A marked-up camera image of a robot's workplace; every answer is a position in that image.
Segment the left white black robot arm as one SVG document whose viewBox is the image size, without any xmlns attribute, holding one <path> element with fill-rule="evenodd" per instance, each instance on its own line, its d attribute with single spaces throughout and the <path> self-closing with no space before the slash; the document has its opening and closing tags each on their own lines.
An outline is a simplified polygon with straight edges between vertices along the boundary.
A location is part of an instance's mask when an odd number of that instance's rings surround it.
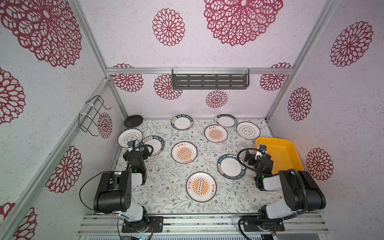
<svg viewBox="0 0 384 240">
<path fill-rule="evenodd" d="M 134 187 L 145 185 L 147 168 L 145 160 L 153 153 L 149 145 L 134 147 L 123 154 L 127 162 L 124 171 L 105 171 L 101 173 L 99 185 L 93 201 L 93 209 L 97 213 L 118 215 L 129 228 L 138 232 L 148 229 L 150 222 L 145 207 L 133 200 Z"/>
</svg>

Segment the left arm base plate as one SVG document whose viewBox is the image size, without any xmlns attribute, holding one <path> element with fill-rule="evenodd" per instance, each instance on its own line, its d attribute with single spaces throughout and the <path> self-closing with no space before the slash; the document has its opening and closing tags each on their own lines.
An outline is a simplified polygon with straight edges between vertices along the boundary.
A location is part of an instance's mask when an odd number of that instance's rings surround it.
<svg viewBox="0 0 384 240">
<path fill-rule="evenodd" d="M 146 219 L 136 222 L 124 221 L 122 233 L 161 233 L 163 231 L 163 225 L 163 216 L 147 217 Z"/>
</svg>

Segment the orange sunburst plate front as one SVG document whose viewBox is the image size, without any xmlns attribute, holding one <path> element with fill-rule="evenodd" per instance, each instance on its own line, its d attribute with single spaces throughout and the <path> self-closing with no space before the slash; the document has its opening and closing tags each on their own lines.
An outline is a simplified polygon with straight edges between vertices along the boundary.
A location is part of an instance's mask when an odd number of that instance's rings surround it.
<svg viewBox="0 0 384 240">
<path fill-rule="evenodd" d="M 187 195 L 199 203 L 209 202 L 217 193 L 216 180 L 208 173 L 196 172 L 186 182 Z"/>
</svg>

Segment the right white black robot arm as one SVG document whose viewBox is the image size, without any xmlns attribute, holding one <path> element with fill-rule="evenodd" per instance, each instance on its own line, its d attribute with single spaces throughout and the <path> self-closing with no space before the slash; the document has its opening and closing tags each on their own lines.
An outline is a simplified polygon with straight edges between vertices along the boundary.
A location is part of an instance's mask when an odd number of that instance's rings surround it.
<svg viewBox="0 0 384 240">
<path fill-rule="evenodd" d="M 283 198 L 258 210 L 260 222 L 282 222 L 326 207 L 326 198 L 307 171 L 280 170 L 273 174 L 274 161 L 266 152 L 245 148 L 237 153 L 241 166 L 256 173 L 255 186 L 264 192 L 282 191 Z"/>
</svg>

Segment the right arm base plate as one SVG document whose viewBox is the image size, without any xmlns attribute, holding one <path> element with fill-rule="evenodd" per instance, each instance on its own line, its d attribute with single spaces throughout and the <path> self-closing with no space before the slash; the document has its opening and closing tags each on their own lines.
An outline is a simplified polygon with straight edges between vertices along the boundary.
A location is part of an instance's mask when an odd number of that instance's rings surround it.
<svg viewBox="0 0 384 240">
<path fill-rule="evenodd" d="M 285 226 L 280 219 L 259 219 L 256 216 L 243 217 L 239 220 L 246 232 L 283 232 Z"/>
</svg>

